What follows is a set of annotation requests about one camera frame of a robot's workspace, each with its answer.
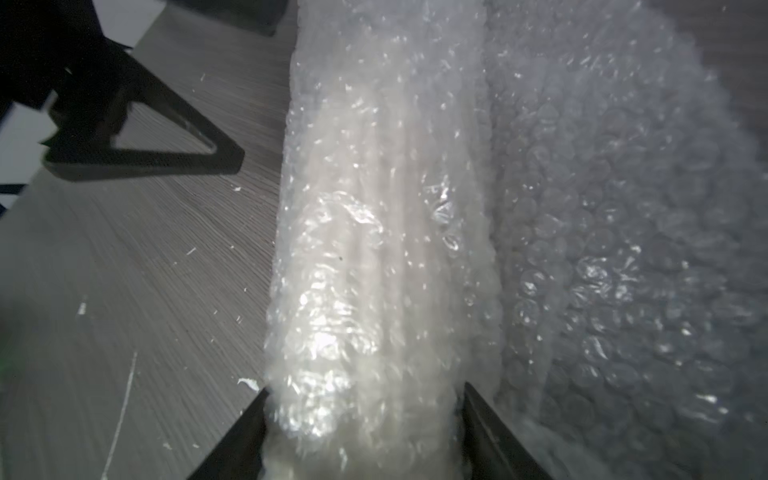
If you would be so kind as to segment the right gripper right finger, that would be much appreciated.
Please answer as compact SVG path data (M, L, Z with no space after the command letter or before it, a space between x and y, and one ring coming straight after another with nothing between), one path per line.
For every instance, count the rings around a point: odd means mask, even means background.
M470 383L464 384L462 420L470 479L552 480Z

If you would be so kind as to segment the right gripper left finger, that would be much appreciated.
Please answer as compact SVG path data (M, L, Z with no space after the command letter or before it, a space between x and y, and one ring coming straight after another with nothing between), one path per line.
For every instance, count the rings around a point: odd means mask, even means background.
M267 433L265 406L270 396L262 388L188 480L256 480L262 472L262 445Z

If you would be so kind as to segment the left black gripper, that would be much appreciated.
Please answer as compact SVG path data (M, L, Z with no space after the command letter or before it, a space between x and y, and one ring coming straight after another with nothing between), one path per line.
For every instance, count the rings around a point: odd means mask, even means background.
M171 175L231 175L245 152L162 80L104 35L91 1L1 3L1 112L14 104L49 115L57 131L44 142L43 167L70 182ZM156 111L212 148L210 153L123 149L113 139L132 103Z

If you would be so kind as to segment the clear bubble wrap sheet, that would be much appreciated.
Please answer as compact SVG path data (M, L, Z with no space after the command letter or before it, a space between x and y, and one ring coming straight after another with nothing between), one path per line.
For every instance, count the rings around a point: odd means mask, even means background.
M302 1L264 479L767 475L767 165L645 1Z

